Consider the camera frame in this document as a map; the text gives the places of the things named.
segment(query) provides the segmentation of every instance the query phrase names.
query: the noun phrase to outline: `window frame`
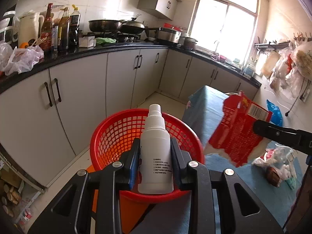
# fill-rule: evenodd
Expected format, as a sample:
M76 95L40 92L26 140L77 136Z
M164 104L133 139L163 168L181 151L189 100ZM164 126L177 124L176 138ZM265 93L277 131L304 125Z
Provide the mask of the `window frame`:
M250 11L250 10L244 8L243 6L238 5L237 3L231 2L231 1L229 1L229 0L215 0L215 1L218 1L218 2L221 2L221 3L224 3L224 4L227 5L227 11L226 11L226 15L225 15L225 16L227 16L229 7L230 7L230 5L231 5L231 6L233 6L233 7L236 7L236 8L238 8L238 9L240 9L240 10L242 10L242 11L244 11L244 12L246 12L246 13L252 15L252 16L254 16L254 18L255 18L255 20L254 20L254 25L253 25L253 30L252 30L252 36L251 36L251 39L250 39L250 42L249 42L249 48L248 48L247 51L246 51L246 55L245 55L244 61L243 61L243 63L242 63L242 65L244 65L245 62L246 62L246 57L247 57L247 55L248 55L248 51L250 50L250 46L251 46L251 42L252 42L252 40L253 40L254 33L255 33L255 26L256 26L256 21L257 21L258 12L259 12L260 0L257 0L256 12L252 12L252 11ZM190 36L191 36L192 30L193 30L195 18L196 18L197 12L198 12L199 2L200 2L200 0L197 0L197 1L196 1L195 8L194 8L194 13L193 13L193 17L192 17L192 19L191 19L191 24L190 24L190 28L189 28L189 29L190 29L190 31L189 31L189 35L190 35ZM206 49L206 48L204 48L204 47L202 47L202 46L201 46L201 48L204 49L204 50L207 50L207 51L209 51L209 52L216 52L216 50L214 50L214 51L213 51L213 50L208 50L208 49Z

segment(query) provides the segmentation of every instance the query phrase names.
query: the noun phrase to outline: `metal screw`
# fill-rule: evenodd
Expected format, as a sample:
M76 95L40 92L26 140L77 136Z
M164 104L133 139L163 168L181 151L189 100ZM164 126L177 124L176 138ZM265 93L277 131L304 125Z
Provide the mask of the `metal screw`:
M122 163L119 162L119 161L117 161L117 162L114 162L114 163L113 163L113 166L114 166L115 168L118 168L118 167L122 166Z
M85 176L87 174L87 171L86 170L79 170L77 171L77 175L82 177L82 176Z
M226 169L225 170L225 174L229 175L229 176L232 176L234 174L234 171L232 169Z
M198 166L198 163L196 161L191 161L188 163L189 166L191 167L197 167Z

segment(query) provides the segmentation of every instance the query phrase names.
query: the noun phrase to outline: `red basket rim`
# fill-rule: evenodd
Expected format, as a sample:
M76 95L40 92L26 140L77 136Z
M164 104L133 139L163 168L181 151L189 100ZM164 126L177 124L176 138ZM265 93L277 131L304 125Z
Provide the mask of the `red basket rim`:
M90 143L90 157L91 157L91 162L94 167L95 171L100 171L102 170L98 159L96 157L96 139L99 135L100 131L102 130L103 126L106 124L112 124L116 122L116 118L118 117L118 120L132 117L132 116L138 116L138 112L146 112L146 116L148 115L149 110L148 109L129 109L125 111L120 111L118 113L115 113L109 117L107 117L105 120L103 120L100 125L97 126L95 129L92 138L91 138L91 143ZM167 113L162 113L163 118L165 119L166 122L175 124L179 123L179 126L184 127L184 132L187 134L187 136L190 138L192 144L194 147L199 147L200 150L200 157L199 159L195 159L196 161L205 164L205 158L203 154L203 148L202 144L196 135L196 133L188 126L186 125L183 121L179 120L178 118L167 114ZM139 201L139 202L148 202L148 203L159 203L159 202L165 202L169 201L175 198L178 198L180 196L183 196L187 193L187 191L180 191L180 190L174 190L172 193L168 194L161 194L161 195L144 195L144 194L138 194L134 193L131 191L121 191L121 195L129 198L130 200L133 201Z

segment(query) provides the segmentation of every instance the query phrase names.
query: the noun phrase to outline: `window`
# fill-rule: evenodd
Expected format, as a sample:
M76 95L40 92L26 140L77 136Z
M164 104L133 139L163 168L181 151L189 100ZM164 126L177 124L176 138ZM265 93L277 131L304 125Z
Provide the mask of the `window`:
M254 31L258 0L199 0L191 37L198 46L244 63Z

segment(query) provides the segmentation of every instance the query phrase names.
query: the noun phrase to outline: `blue tablecloth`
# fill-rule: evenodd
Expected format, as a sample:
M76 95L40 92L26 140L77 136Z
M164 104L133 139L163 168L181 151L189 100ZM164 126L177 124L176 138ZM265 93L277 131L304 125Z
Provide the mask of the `blue tablecloth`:
M204 86L194 95L189 97L191 107L185 110L183 122L189 125L197 134L203 147L220 123L223 112L223 101L227 96L213 88ZM278 223L283 226L291 205L296 198L296 190L291 190L286 182L282 182L279 188L270 185L264 178L262 168L252 166L250 163L235 168L229 161L217 154L205 156L205 165L208 169L223 171L226 168L233 169L248 187L259 197L268 208ZM297 173L297 189L302 180L302 171L298 160L294 161ZM214 192L216 233L220 233L219 211ZM158 234L174 233L187 234L190 214L190 194L182 198L157 204L145 219L131 232L131 234Z

